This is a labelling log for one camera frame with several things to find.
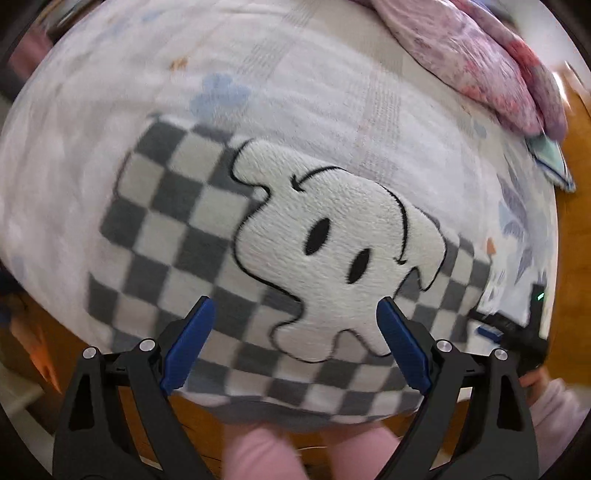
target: orange object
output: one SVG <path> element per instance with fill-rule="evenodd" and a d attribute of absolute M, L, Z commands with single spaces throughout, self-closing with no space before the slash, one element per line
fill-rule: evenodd
<path fill-rule="evenodd" d="M 34 330 L 28 322 L 20 315 L 14 315 L 10 322 L 10 331 L 14 338 L 24 347 L 29 354 L 31 362 L 43 378 L 53 386 L 59 393 L 62 393 L 57 378 L 56 370 L 50 358 L 45 335 L 41 328 L 36 326 Z"/>

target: pink blanket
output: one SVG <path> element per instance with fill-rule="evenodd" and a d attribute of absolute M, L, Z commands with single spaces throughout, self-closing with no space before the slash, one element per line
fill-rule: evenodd
<path fill-rule="evenodd" d="M 490 106 L 526 137 L 566 136 L 550 71 L 525 42 L 470 0 L 371 0 L 400 44 L 458 92 Z"/>

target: gray and white checkered fabric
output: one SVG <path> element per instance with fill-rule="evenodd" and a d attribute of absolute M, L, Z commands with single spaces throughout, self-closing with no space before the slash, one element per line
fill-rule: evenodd
<path fill-rule="evenodd" d="M 87 310 L 113 328 L 112 349 L 157 336 L 201 295 L 217 320 L 183 394 L 224 421 L 272 420 L 315 428 L 361 423 L 414 408 L 392 356 L 369 353 L 350 333 L 334 358 L 316 364 L 277 351 L 269 330 L 300 312 L 299 302 L 237 266 L 234 233 L 264 198 L 230 177 L 242 142 L 204 125 L 159 117 L 125 159 L 100 227 L 89 274 Z M 411 274 L 395 300 L 436 338 L 462 344 L 465 314 L 479 300 L 489 259 L 452 232 L 428 291 Z M 252 408 L 245 408 L 248 403 Z"/>

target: wooden surface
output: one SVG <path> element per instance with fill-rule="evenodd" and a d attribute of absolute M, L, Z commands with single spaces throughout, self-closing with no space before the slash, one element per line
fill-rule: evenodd
<path fill-rule="evenodd" d="M 560 228 L 559 269 L 556 300 L 551 328 L 551 351 L 548 367 L 554 377 L 567 382 L 591 385 L 591 118 L 580 95 L 565 82 L 570 109 L 569 136 L 563 148 L 569 166 L 577 182 L 575 194 L 557 192 L 558 221 Z M 55 321 L 33 300 L 28 299 L 30 318 L 41 326 L 50 349 L 50 356 L 65 391 L 76 361 L 86 344 Z M 60 397 L 51 392 L 36 372 L 26 353 L 0 330 L 0 350 L 9 368 L 38 381 L 48 392 L 46 404 L 40 408 L 41 419 L 46 425 L 55 424 Z M 129 389 L 121 389 L 121 398 L 130 429 L 141 455 L 155 459 L 145 432 L 139 421 Z M 201 453 L 212 471 L 219 476 L 222 460 L 222 425 L 204 409 L 180 397 L 173 397 L 171 404 L 189 438 Z M 466 403 L 460 404 L 447 435 L 444 449 L 451 453 L 466 414 Z M 402 435 L 411 418 L 398 416 L 385 420 L 396 434 Z M 296 448 L 300 449 L 303 463 L 311 477 L 329 478 L 326 452 L 317 434 L 293 435 Z"/>
<path fill-rule="evenodd" d="M 556 191 L 558 279 L 547 365 L 553 377 L 591 385 L 591 102 L 572 71 L 561 77 L 570 106 L 562 147 L 577 191 Z"/>

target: cartoon dog face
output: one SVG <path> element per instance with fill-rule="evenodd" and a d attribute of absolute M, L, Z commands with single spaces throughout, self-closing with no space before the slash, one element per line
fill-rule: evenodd
<path fill-rule="evenodd" d="M 233 175 L 268 193 L 236 233 L 238 263 L 302 305 L 300 317 L 273 328 L 274 345 L 322 362 L 349 330 L 387 355 L 376 305 L 413 268 L 423 290 L 433 282 L 445 243 L 432 221 L 373 181 L 263 141 L 242 148 Z"/>

